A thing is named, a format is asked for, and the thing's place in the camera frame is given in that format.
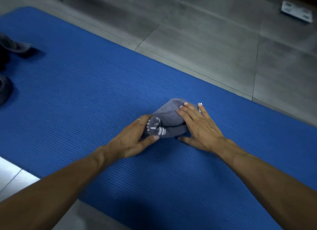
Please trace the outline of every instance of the forearm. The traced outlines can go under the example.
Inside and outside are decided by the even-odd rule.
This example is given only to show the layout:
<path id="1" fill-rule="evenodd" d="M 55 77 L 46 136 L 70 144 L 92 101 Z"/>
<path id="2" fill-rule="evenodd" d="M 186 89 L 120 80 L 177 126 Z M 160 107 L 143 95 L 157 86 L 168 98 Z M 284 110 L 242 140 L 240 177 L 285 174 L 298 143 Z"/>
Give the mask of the forearm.
<path id="1" fill-rule="evenodd" d="M 0 229 L 52 229 L 79 193 L 107 166 L 114 153 L 98 148 L 0 203 Z"/>
<path id="2" fill-rule="evenodd" d="M 216 153 L 282 228 L 316 229 L 316 191 L 248 154 L 231 140 L 221 144 Z"/>

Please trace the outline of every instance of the blue yoga mat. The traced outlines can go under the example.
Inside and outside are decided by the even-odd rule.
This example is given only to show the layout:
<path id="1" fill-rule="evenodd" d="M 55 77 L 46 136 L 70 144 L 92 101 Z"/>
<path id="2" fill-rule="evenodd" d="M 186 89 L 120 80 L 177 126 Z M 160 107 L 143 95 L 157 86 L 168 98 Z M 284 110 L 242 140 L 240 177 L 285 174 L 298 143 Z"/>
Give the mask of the blue yoga mat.
<path id="1" fill-rule="evenodd" d="M 44 177 L 170 98 L 203 102 L 224 135 L 317 190 L 317 129 L 27 7 L 0 31 L 41 53 L 11 55 L 0 156 Z M 216 156 L 175 139 L 120 160 L 81 200 L 133 229 L 281 229 Z"/>

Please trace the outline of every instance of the tile floor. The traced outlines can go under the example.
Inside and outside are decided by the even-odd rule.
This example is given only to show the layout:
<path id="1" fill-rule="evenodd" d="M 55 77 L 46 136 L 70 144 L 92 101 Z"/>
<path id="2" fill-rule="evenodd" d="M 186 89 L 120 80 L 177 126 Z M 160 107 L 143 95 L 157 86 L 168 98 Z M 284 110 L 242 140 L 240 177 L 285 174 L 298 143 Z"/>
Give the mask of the tile floor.
<path id="1" fill-rule="evenodd" d="M 281 14 L 281 2 L 0 0 L 0 14 L 23 6 L 36 7 L 317 126 L 317 23 L 305 24 Z M 306 7 L 317 15 L 316 8 Z M 37 180 L 0 158 L 0 201 Z M 77 201 L 54 229 L 128 228 Z"/>

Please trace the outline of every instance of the person's right hand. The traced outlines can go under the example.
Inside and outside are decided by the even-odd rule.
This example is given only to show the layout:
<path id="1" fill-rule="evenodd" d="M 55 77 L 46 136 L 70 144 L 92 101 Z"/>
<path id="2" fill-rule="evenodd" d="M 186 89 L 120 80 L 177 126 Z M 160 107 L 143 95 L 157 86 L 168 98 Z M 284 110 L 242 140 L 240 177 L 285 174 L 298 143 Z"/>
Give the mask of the person's right hand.
<path id="1" fill-rule="evenodd" d="M 202 113 L 187 102 L 177 110 L 192 134 L 191 137 L 181 136 L 178 139 L 198 149 L 218 154 L 218 148 L 226 138 L 203 105 L 199 103 L 198 107 Z"/>

